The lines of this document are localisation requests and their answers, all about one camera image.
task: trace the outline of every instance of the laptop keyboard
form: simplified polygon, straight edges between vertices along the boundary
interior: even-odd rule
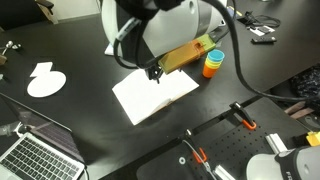
[[[0,164],[24,180],[71,180],[79,168],[25,138]]]

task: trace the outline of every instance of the wall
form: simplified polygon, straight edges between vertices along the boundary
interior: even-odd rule
[[[53,13],[57,20],[65,20],[99,13],[96,0],[49,0],[54,4]]]

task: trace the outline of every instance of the red clip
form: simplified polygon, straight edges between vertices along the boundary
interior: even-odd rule
[[[203,162],[205,162],[206,160],[207,160],[207,156],[206,156],[206,154],[204,153],[204,151],[202,150],[202,148],[199,148],[199,150],[200,150],[200,156],[202,156],[202,160],[203,160]],[[192,152],[193,153],[193,156],[196,158],[196,160],[197,160],[197,162],[199,163],[199,164],[201,164],[202,163],[202,161],[201,161],[201,159],[199,159],[199,157],[197,156],[197,154],[196,154],[196,152],[195,151],[193,151]]]
[[[254,130],[257,127],[257,124],[255,122],[252,122],[254,125],[251,126],[246,120],[242,120],[242,124],[249,130]]]

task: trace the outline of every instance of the black table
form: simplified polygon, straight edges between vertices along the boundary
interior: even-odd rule
[[[317,0],[241,1],[241,12],[253,10],[256,15],[282,20],[282,25],[270,34],[278,39],[271,46],[252,45],[250,40],[256,36],[243,25],[236,25],[244,76],[252,86],[268,90],[318,62],[318,5]],[[131,71],[103,54],[108,41],[100,17],[55,26],[25,26],[0,35],[0,44],[8,40],[21,43],[24,49],[7,52],[8,62],[0,67],[7,79],[0,81],[0,91],[70,127],[85,142],[86,155],[92,161],[88,166],[92,179],[115,171],[185,129],[218,116],[229,109],[230,103],[254,97],[236,77],[227,36],[219,48],[226,58],[213,79],[201,75],[204,58],[186,66],[183,70],[200,87],[133,126],[111,90]],[[26,92],[29,76],[35,64],[44,61],[52,61],[53,70],[65,73],[67,83],[50,97],[32,98]]]

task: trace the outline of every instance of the white device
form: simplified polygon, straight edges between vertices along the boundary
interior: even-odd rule
[[[219,1],[226,6],[227,0]],[[131,16],[119,7],[116,1],[105,1],[101,14],[104,31],[109,42],[113,44],[117,33]],[[145,55],[146,58],[158,57],[213,31],[221,21],[222,16],[211,5],[201,0],[185,0],[174,9],[157,12],[144,30],[144,47],[141,48],[144,54],[148,54]],[[134,37],[128,37],[127,41],[121,43],[119,55],[130,61],[134,46]]]

